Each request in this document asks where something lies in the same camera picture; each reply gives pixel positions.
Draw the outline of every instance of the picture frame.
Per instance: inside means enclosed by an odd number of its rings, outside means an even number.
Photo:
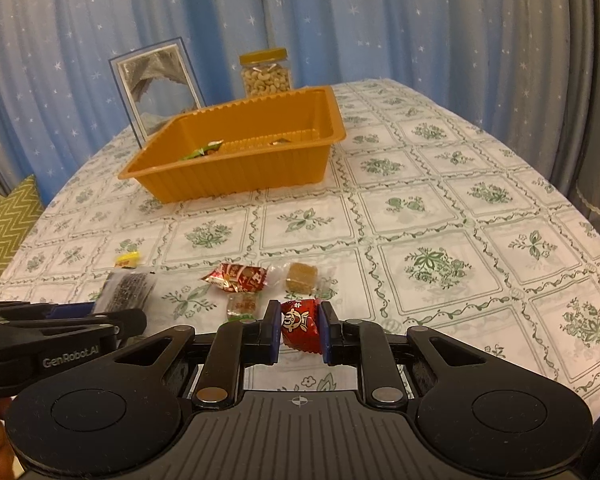
[[[112,57],[109,66],[141,148],[172,117],[205,107],[181,37]]]

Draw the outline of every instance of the crosshair mark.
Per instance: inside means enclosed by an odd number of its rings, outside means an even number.
[[[306,397],[303,397],[302,395],[298,395],[297,397],[291,399],[289,402],[294,403],[298,408],[300,408],[301,406],[304,406],[306,403],[311,401]]]

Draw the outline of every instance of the red candy wrapper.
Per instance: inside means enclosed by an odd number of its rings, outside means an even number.
[[[289,348],[320,354],[317,316],[319,300],[287,301],[280,305],[282,340]]]
[[[262,267],[220,264],[202,279],[226,292],[259,292],[266,276]]]

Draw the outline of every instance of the brown candy cube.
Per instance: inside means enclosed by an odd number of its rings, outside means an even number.
[[[318,269],[312,265],[292,263],[286,274],[285,288],[287,292],[311,294],[318,279]]]

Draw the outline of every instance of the white tablecloth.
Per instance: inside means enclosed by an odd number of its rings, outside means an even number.
[[[148,333],[214,332],[220,261],[333,269],[341,319],[394,333],[426,324],[560,381],[600,413],[600,237],[537,172],[489,134],[390,80],[334,87],[347,139],[324,181],[161,205],[119,170],[125,130],[67,183],[0,278],[0,300],[97,296],[115,257],[138,249],[158,283]],[[263,294],[285,299],[281,288]],[[352,368],[282,348],[247,387],[352,388]]]

